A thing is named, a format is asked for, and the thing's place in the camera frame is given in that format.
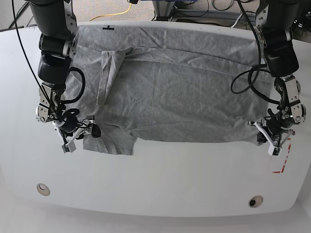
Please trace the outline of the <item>black robot arm image left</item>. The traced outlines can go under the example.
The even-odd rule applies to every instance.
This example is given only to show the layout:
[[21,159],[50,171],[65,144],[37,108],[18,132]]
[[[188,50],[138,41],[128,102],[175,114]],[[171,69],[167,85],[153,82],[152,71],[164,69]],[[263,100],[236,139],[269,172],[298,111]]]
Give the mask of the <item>black robot arm image left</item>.
[[[71,65],[79,38],[72,1],[31,0],[29,5],[41,31],[38,76],[42,84],[39,85],[40,102],[36,118],[41,123],[51,122],[63,141],[63,151],[73,152],[76,149],[74,140],[80,140],[86,135],[98,138],[101,130],[95,124],[94,116],[79,121],[78,109],[66,109],[66,105],[82,97],[86,86],[83,72]],[[62,100],[67,77],[72,71],[81,77],[80,92],[71,100]]]

